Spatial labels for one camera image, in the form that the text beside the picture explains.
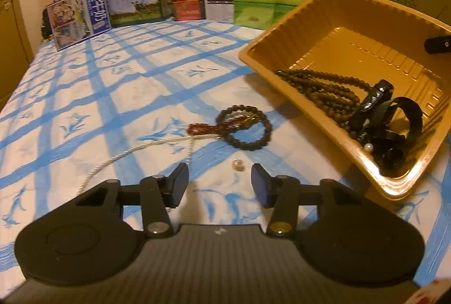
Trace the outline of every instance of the metal screw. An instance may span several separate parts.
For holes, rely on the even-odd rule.
[[[275,221],[274,223],[269,225],[269,229],[271,229],[274,233],[286,234],[291,231],[292,226],[285,221]]]
[[[232,168],[238,172],[242,172],[244,170],[244,162],[241,159],[234,159],[232,161]]]
[[[153,234],[161,234],[169,230],[169,225],[163,221],[155,221],[147,225],[147,230]]]

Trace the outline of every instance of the red box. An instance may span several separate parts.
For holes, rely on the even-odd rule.
[[[205,19],[204,0],[185,0],[174,1],[175,20],[180,22],[183,20]]]

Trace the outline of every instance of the pearl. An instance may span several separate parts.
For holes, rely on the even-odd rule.
[[[364,151],[366,151],[367,153],[371,154],[374,150],[374,145],[371,143],[367,143],[364,145]]]
[[[242,172],[244,170],[244,162],[241,159],[234,159],[232,160],[232,168]]]

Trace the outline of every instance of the bead necklace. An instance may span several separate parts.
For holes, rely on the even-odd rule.
[[[245,130],[258,122],[258,117],[254,114],[240,115],[231,118],[228,121],[224,121],[223,125],[229,132],[235,132],[238,130]],[[206,134],[219,134],[217,125],[209,124],[190,124],[186,129],[188,135],[206,135]]]
[[[349,88],[321,83],[315,78],[356,86],[366,92],[371,90],[371,85],[354,77],[313,70],[279,70],[275,71],[275,74],[315,103],[328,117],[348,131],[352,138],[357,137],[357,133],[350,130],[348,120],[360,106],[359,97]]]
[[[243,115],[234,116],[234,113],[242,111]],[[245,143],[239,140],[236,140],[231,133],[234,133],[237,130],[247,129],[254,125],[255,123],[261,121],[263,126],[265,127],[265,133],[260,140],[257,140],[253,143]],[[106,160],[105,162],[99,164],[95,167],[91,172],[87,175],[85,180],[80,184],[77,190],[77,196],[82,194],[85,190],[91,179],[98,174],[105,167],[113,164],[115,161],[122,159],[123,157],[136,152],[138,150],[145,149],[146,147],[152,145],[161,145],[166,143],[177,143],[180,141],[189,140],[188,153],[186,156],[186,164],[190,167],[191,164],[191,154],[193,152],[193,146],[195,140],[201,140],[206,138],[222,138],[227,143],[243,150],[257,150],[261,149],[271,139],[271,131],[272,126],[269,122],[268,118],[264,115],[264,113],[258,110],[256,107],[252,106],[232,106],[227,108],[226,110],[221,111],[216,119],[216,126],[211,126],[208,124],[192,124],[188,126],[187,132],[188,136],[181,137],[172,137],[162,140],[156,141],[147,141],[145,143],[136,145],[131,147],[130,149]]]
[[[257,122],[262,122],[265,132],[260,140],[252,143],[246,143],[235,139],[231,134],[250,128]],[[271,139],[272,126],[264,113],[256,107],[240,104],[234,105],[220,112],[216,118],[216,125],[209,124],[191,124],[187,128],[188,135],[218,134],[224,141],[232,146],[242,150],[258,150],[268,144]]]

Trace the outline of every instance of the blue grid pattern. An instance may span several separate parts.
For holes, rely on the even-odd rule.
[[[42,46],[22,82],[0,113],[0,297],[23,281],[14,258],[14,239],[29,222],[73,198],[98,163],[147,140],[185,135],[194,122],[213,123],[220,110],[250,104],[274,127],[271,143],[255,152],[221,140],[195,144],[190,185],[177,224],[259,223],[268,216],[250,184],[252,163],[302,183],[335,178],[367,193],[415,225],[427,241],[416,276],[424,285],[450,276],[451,163],[449,140],[408,200],[383,201],[369,181],[310,120],[270,88],[237,57],[260,31],[208,21],[143,24],[112,30],[61,52]],[[239,131],[259,137],[255,125]],[[134,184],[170,173],[184,161],[187,142],[149,147],[107,167],[96,178]],[[231,161],[240,158],[245,172]],[[301,208],[301,224],[316,210]],[[136,207],[125,220],[142,227]]]

